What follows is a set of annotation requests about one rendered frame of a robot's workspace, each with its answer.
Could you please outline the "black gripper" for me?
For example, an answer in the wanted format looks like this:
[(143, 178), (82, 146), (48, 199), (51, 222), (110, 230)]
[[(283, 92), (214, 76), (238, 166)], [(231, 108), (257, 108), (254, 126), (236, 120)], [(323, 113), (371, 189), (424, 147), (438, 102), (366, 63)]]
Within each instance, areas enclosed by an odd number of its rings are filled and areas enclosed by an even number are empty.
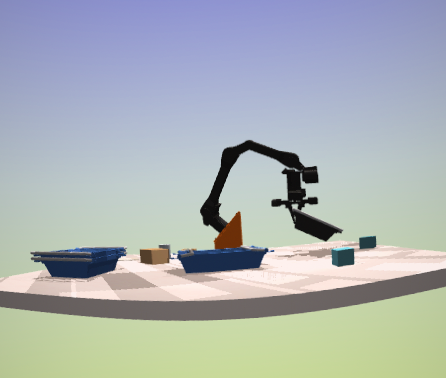
[[(293, 187), (293, 190), (294, 189), (298, 189), (298, 187), (301, 187), (301, 184), (288, 184), (287, 186), (288, 186), (288, 193), (289, 193), (289, 189), (291, 189), (292, 187)], [(292, 216), (293, 222), (295, 224), (294, 213), (291, 212), (293, 207), (291, 207), (291, 206), (292, 205), (298, 205), (298, 209), (301, 211), (301, 208), (305, 207), (305, 205), (304, 205), (305, 203), (309, 203), (309, 205), (310, 204), (318, 204), (318, 198), (317, 197), (310, 197), (310, 198), (308, 198), (308, 200), (301, 200), (300, 199), (300, 202), (296, 202), (296, 201), (289, 202), (288, 200), (282, 201), (281, 199), (272, 199), (271, 200), (271, 207), (280, 207), (281, 205), (285, 205), (286, 209), (289, 210), (289, 212), (290, 212), (290, 214)]]

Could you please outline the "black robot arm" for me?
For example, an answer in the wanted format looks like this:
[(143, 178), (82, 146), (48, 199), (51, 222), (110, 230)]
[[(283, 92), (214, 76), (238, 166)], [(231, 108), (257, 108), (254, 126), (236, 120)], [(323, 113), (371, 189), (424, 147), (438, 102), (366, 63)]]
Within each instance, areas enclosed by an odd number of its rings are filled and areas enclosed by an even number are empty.
[[(302, 181), (307, 183), (318, 183), (318, 173), (317, 166), (304, 167), (299, 161), (299, 157), (296, 153), (279, 151), (265, 145), (253, 142), (252, 140), (247, 140), (244, 143), (236, 146), (230, 146), (223, 150), (221, 157), (221, 167), (219, 169), (218, 175), (212, 187), (211, 193), (207, 200), (204, 202), (200, 209), (200, 213), (203, 219), (203, 225), (211, 226), (219, 234), (225, 229), (229, 224), (219, 215), (219, 197), (230, 172), (230, 169), (235, 164), (240, 154), (253, 150), (266, 157), (274, 159), (281, 164), (283, 164), (285, 169), (282, 171), (283, 174), (287, 174), (287, 185), (288, 184), (301, 184), (300, 174), (302, 176)], [(296, 169), (298, 171), (295, 172)], [(300, 201), (306, 197), (306, 189), (294, 189), (293, 187), (289, 189), (288, 201)]]

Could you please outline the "teal cube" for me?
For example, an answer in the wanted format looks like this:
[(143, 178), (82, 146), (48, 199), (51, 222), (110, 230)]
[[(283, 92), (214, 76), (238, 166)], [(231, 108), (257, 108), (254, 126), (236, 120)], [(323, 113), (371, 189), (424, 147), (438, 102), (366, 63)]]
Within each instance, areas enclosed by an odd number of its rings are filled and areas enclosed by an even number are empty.
[(331, 249), (332, 253), (332, 265), (341, 267), (346, 265), (354, 265), (354, 249), (350, 247), (343, 247), (339, 249)]
[(359, 241), (359, 249), (375, 248), (377, 244), (376, 236), (363, 236)]

